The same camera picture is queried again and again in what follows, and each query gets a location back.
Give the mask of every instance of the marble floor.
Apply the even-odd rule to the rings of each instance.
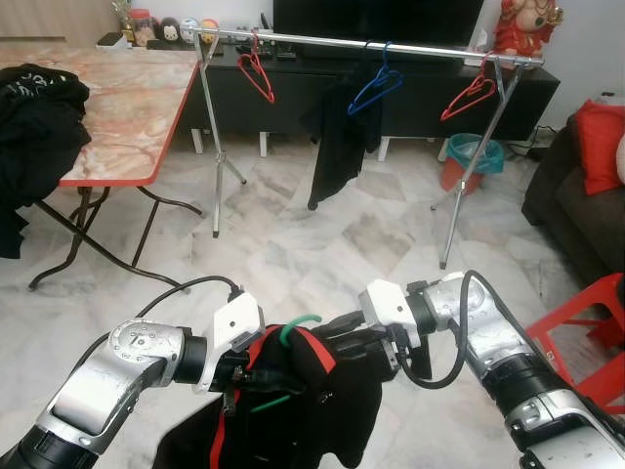
[[[386,162],[366,159],[359,178],[307,210],[316,148],[304,138],[271,136],[270,156],[258,157],[256,136],[226,138],[231,161],[249,184],[225,174],[221,236],[212,237],[215,166],[192,151],[187,134],[175,139],[152,191],[208,211],[199,218],[164,206],[156,216],[140,267],[188,280],[229,276],[252,292],[267,323],[315,313],[329,320],[357,307],[356,296],[376,277],[402,285],[445,272],[438,253],[450,202],[432,212],[443,195],[436,156],[440,142],[392,141]],[[487,177],[466,200],[449,257],[448,272],[467,268],[485,275],[510,309],[528,325],[579,288],[552,242],[531,227],[520,209],[535,163],[517,158],[504,173]],[[74,191],[58,190],[49,202],[65,213]],[[132,189],[113,190],[93,236],[132,257],[149,201]],[[0,260],[0,453],[31,426],[91,341],[135,315],[166,290],[132,276],[84,246],[74,265],[30,292],[39,272],[66,255],[70,236],[43,212],[23,209],[30,222],[18,261]],[[227,290],[199,285],[170,298],[151,317],[200,332],[226,301]],[[432,339],[435,374],[453,362],[453,339]],[[189,386],[147,390],[97,467],[150,467],[162,434],[200,406]],[[493,402],[465,367],[440,391],[413,386],[401,374],[384,385],[383,403],[361,468],[513,468],[519,455]],[[341,467],[326,455],[322,468]]]

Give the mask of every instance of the blue hanger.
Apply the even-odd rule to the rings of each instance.
[[[390,44],[393,44],[393,43],[389,41],[384,45],[384,50],[382,51],[382,58],[384,60],[384,63],[378,70],[378,73],[376,74],[375,78],[373,78],[369,83],[367,83],[364,86],[364,88],[360,90],[360,93],[358,93],[358,95],[350,103],[350,105],[348,106],[348,115],[356,114],[360,110],[370,106],[371,104],[373,104],[374,102],[382,98],[387,93],[390,93],[395,88],[398,88],[401,85],[403,85],[403,75],[399,73],[397,70],[391,70],[389,68],[389,64],[387,63],[387,47],[389,47]],[[386,89],[382,89],[380,93],[378,93],[377,95],[375,95],[374,97],[366,101],[365,103],[362,103],[362,104],[358,103],[358,100],[362,98],[362,96],[367,91],[373,88],[382,88],[391,78],[394,78],[396,80],[392,86]]]

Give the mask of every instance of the marble table top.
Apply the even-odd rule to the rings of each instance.
[[[71,71],[91,90],[83,123],[93,140],[60,186],[154,182],[197,71],[193,51],[0,49],[0,68],[24,63]]]

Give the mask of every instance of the black cabinet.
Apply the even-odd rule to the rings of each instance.
[[[263,61],[275,93],[268,103],[236,66],[233,46],[214,57],[208,66],[211,98],[220,131],[302,132],[299,117],[319,99],[323,91],[354,62],[345,60]],[[459,132],[480,134],[498,103],[497,96],[451,119],[439,117],[453,98],[476,77],[476,67],[459,61],[393,63],[404,75],[403,86],[384,97],[382,134],[397,137],[449,137]],[[490,68],[488,75],[494,75]],[[504,82],[512,72],[504,70]],[[524,140],[556,92],[560,81],[543,68],[523,74],[497,126],[494,138]],[[199,75],[192,84],[181,125],[210,128]]]

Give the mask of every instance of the clothes rack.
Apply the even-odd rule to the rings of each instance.
[[[221,37],[246,37],[246,38],[254,38],[258,37],[259,39],[274,41],[274,42],[289,42],[296,44],[311,44],[316,46],[327,46],[327,47],[343,47],[343,48],[351,48],[351,49],[362,49],[366,46],[369,50],[378,50],[384,51],[385,48],[388,52],[400,53],[400,54],[411,54],[418,56],[432,56],[432,57],[441,57],[441,58],[449,58],[449,59],[474,59],[479,61],[493,62],[495,68],[496,82],[497,82],[497,91],[499,94],[499,105],[497,109],[495,109],[486,130],[484,131],[481,140],[479,141],[478,147],[469,163],[469,166],[465,170],[462,178],[456,183],[454,189],[447,193],[445,197],[443,197],[440,201],[432,205],[432,209],[436,210],[440,204],[446,200],[449,196],[453,196],[455,198],[453,213],[451,216],[451,220],[449,223],[449,229],[447,231],[447,237],[445,240],[444,247],[440,253],[439,257],[439,266],[441,269],[446,269],[447,266],[447,258],[449,257],[449,250],[451,248],[451,242],[453,239],[453,235],[456,228],[456,223],[458,221],[458,214],[460,212],[460,206],[462,203],[463,196],[466,193],[467,182],[469,178],[473,174],[476,169],[476,166],[479,162],[479,156],[484,152],[486,148],[486,144],[490,140],[495,128],[497,127],[497,123],[501,118],[501,115],[506,108],[510,98],[512,97],[515,88],[519,84],[521,80],[521,76],[523,72],[529,68],[534,66],[542,66],[544,64],[544,60],[542,58],[535,57],[523,57],[523,56],[508,56],[503,54],[485,54],[481,52],[473,52],[473,51],[464,51],[462,49],[453,49],[453,48],[441,48],[441,47],[426,47],[426,46],[409,46],[404,44],[386,44],[384,42],[369,42],[366,43],[364,41],[354,41],[347,39],[334,39],[334,38],[325,38],[325,37],[312,37],[312,36],[298,36],[293,34],[279,34],[274,32],[264,32],[264,31],[240,31],[233,29],[220,29],[213,27],[203,27],[203,26],[181,26],[181,30],[188,31],[193,34],[195,52],[197,54],[197,59],[199,61],[199,71],[200,71],[200,79],[202,82],[202,87],[204,90],[204,97],[206,99],[206,106],[208,108],[208,115],[211,123],[211,129],[213,131],[213,139],[215,142],[215,150],[217,152],[217,181],[215,185],[215,210],[213,212],[213,237],[219,236],[219,223],[220,223],[220,209],[221,209],[221,198],[222,198],[222,180],[224,177],[224,165],[234,174],[236,178],[241,182],[241,184],[245,184],[245,178],[238,172],[238,170],[232,165],[231,162],[228,161],[228,157],[224,150],[222,149],[220,135],[217,128],[217,120],[215,117],[215,111],[213,109],[213,105],[211,102],[210,90],[208,86],[208,78],[207,78],[207,66],[212,58],[213,52],[215,50],[215,46]],[[207,33],[212,34],[214,37],[213,45],[208,52],[208,54],[204,54],[200,44],[200,34]],[[504,86],[501,65],[511,65],[515,68],[512,78],[508,83],[508,87]]]

